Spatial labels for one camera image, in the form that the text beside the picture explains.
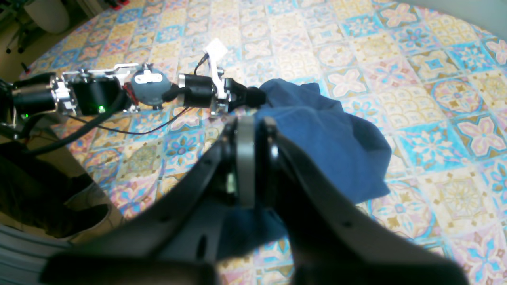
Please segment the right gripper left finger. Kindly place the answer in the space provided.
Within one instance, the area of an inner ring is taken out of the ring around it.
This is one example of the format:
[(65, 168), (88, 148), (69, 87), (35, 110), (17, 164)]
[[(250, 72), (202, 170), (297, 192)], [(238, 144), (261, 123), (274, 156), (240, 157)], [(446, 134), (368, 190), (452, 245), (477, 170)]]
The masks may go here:
[(96, 240), (50, 258), (47, 285), (219, 285), (215, 262), (234, 209), (255, 206), (255, 119), (242, 116), (174, 189)]

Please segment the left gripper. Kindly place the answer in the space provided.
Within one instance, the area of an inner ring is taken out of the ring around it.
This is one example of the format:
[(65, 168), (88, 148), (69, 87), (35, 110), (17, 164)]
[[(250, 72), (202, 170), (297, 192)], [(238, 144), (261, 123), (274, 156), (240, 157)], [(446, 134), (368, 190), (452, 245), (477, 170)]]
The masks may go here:
[(180, 73), (177, 84), (183, 89), (178, 99), (184, 107), (208, 108), (210, 115), (232, 112), (241, 106), (259, 108), (267, 101), (260, 88), (246, 88), (232, 78), (219, 79), (219, 85), (215, 85), (211, 77)]

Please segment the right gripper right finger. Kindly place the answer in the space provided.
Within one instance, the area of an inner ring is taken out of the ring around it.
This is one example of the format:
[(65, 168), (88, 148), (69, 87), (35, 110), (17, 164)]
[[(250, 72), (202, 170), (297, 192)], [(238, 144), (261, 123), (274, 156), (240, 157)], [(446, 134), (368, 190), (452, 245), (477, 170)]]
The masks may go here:
[(297, 145), (261, 121), (263, 204), (288, 231), (292, 285), (467, 285), (460, 265), (359, 211)]

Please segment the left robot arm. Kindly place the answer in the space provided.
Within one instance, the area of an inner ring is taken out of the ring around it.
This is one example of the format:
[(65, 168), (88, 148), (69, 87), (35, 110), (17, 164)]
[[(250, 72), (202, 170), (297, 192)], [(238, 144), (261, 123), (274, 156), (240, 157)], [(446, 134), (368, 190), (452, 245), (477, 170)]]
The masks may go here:
[(140, 104), (157, 110), (163, 103), (182, 99), (185, 108), (208, 108), (214, 117), (241, 106), (258, 108), (266, 102), (260, 89), (222, 75), (221, 68), (212, 77), (180, 74), (173, 83), (152, 64), (134, 63), (61, 76), (48, 72), (12, 84), (1, 81), (1, 135), (25, 139), (44, 115), (93, 116), (71, 135), (29, 151), (29, 155), (38, 156), (76, 141), (118, 112), (138, 112)]

